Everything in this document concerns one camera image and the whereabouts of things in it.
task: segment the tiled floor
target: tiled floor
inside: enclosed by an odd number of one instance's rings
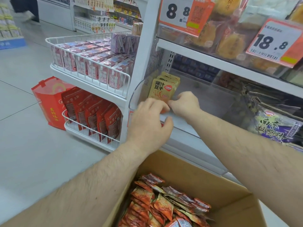
[[[15,22],[27,46],[0,50],[0,224],[107,154],[49,126],[31,91],[52,76],[45,38],[77,33]]]

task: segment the qr code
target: qr code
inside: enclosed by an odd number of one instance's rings
[[[204,8],[195,6],[194,12],[192,14],[191,22],[199,24],[201,21],[201,18],[203,17]]]

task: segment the wire basket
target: wire basket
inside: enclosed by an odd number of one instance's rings
[[[130,75],[111,67],[102,65],[96,61],[93,61],[87,57],[80,56],[77,53],[68,51],[62,47],[59,47],[59,44],[64,44],[68,42],[75,41],[87,41],[87,40],[97,40],[111,38],[111,33],[102,33],[102,34],[89,34],[89,35],[79,35],[79,36],[68,36],[68,37],[56,37],[56,38],[46,38],[45,41],[51,47],[51,54],[53,56],[52,66],[61,72],[64,72],[72,77],[75,77],[83,82],[91,84],[97,88],[100,88],[104,91],[117,95],[121,98],[126,99],[129,85],[130,85]],[[90,67],[94,67],[95,70],[107,70],[106,78],[103,80],[97,79],[96,76],[89,76],[87,73],[81,71],[83,66],[89,64]],[[109,73],[113,70],[115,72],[114,80],[109,83]]]
[[[105,150],[115,150],[119,147],[120,137],[114,139],[70,119],[67,116],[67,110],[62,112],[62,116],[65,119],[65,127],[68,128],[67,131],[72,130],[73,135],[81,136],[81,139],[89,141]]]

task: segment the cardboard box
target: cardboard box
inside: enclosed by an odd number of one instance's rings
[[[214,219],[211,227],[266,227],[263,213],[256,197],[245,187],[213,175],[179,158],[162,151],[151,154],[138,168],[134,178],[153,173],[179,191],[211,204],[208,217]],[[131,179],[103,227],[116,226],[121,209],[129,195]]]

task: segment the white wire basket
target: white wire basket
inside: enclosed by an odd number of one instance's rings
[[[82,140],[88,141],[89,143],[108,152],[112,152],[119,147],[120,136],[118,136],[117,139],[114,139],[87,126],[84,126],[77,121],[68,118],[67,110],[62,112],[62,116],[65,119],[64,127],[68,133],[81,138]]]
[[[125,34],[131,34],[131,31],[127,32],[119,32],[119,33],[125,33]],[[86,82],[88,84],[91,84],[97,88],[100,88],[104,91],[107,91],[109,93],[112,93],[114,95],[117,95],[121,98],[126,99],[131,76],[127,73],[118,71],[116,69],[113,69],[111,67],[102,65],[101,63],[98,63],[96,61],[93,61],[87,57],[80,56],[77,53],[68,51],[67,49],[64,49],[62,47],[59,47],[59,44],[64,44],[68,42],[75,42],[75,41],[88,41],[88,40],[97,40],[97,39],[105,39],[105,38],[111,38],[112,33],[101,33],[101,34],[88,34],[88,35],[79,35],[79,36],[68,36],[68,37],[56,37],[56,38],[46,38],[45,41],[50,45],[51,47],[51,54],[53,56],[53,62],[52,66],[61,72],[64,72],[72,77],[75,77],[83,82]],[[66,63],[66,59],[63,59],[64,54],[70,54],[69,64]],[[120,78],[120,86],[118,87],[111,87],[109,82],[103,83],[102,81],[92,78],[86,74],[82,74],[79,72],[79,69],[82,65],[79,64],[87,64],[90,63],[93,65],[96,70],[108,70],[106,79],[109,80],[109,73],[112,72],[111,70],[115,71],[117,75],[119,75]]]

